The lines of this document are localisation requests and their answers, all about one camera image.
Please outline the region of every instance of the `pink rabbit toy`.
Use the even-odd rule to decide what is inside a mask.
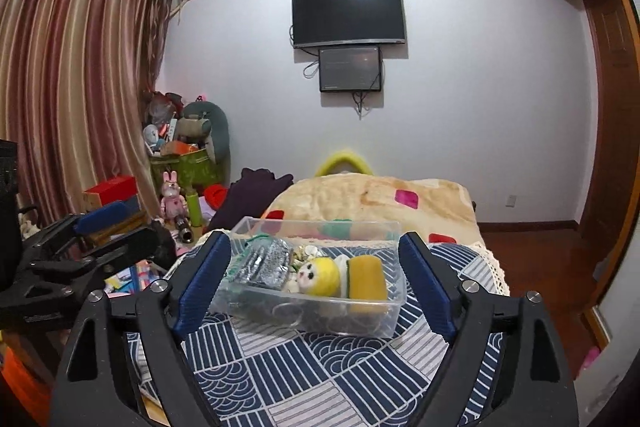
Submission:
[[[180,195],[180,185],[178,185],[178,173],[172,171],[162,174],[162,201],[160,202],[160,214],[164,219],[174,220],[178,216],[186,216],[187,200]]]

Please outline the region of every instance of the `screw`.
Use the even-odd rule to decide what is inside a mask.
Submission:
[[[151,283],[151,291],[153,293],[162,293],[169,286],[169,283],[165,279],[158,279]]]
[[[536,304],[538,302],[542,302],[542,295],[535,290],[529,290],[527,292],[527,299]]]
[[[468,293],[478,293],[480,290],[480,285],[476,281],[472,281],[471,279],[467,279],[462,282],[462,289]]]
[[[87,299],[89,299],[89,302],[97,302],[103,297],[104,297],[104,292],[102,290],[94,290],[91,293],[89,293],[89,296],[87,297]]]

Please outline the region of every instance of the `yellow doll head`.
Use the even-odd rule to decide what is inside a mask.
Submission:
[[[316,257],[298,270],[298,286],[301,293],[318,297],[340,294],[340,270],[333,259]]]

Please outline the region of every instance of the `clear plastic box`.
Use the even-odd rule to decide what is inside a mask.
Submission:
[[[303,331],[393,336],[400,308],[406,302],[406,282],[398,259],[401,234],[398,222],[281,221],[245,217],[230,232],[232,256],[244,250],[247,239],[264,233],[294,245],[316,245],[329,257],[341,253],[349,257],[364,254],[379,257],[385,273],[387,300],[316,297],[223,280],[209,312]]]

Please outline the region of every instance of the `orange box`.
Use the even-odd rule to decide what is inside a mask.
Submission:
[[[138,186],[133,176],[116,176],[85,190],[82,200],[85,211],[90,212],[113,201],[126,201],[137,193]]]

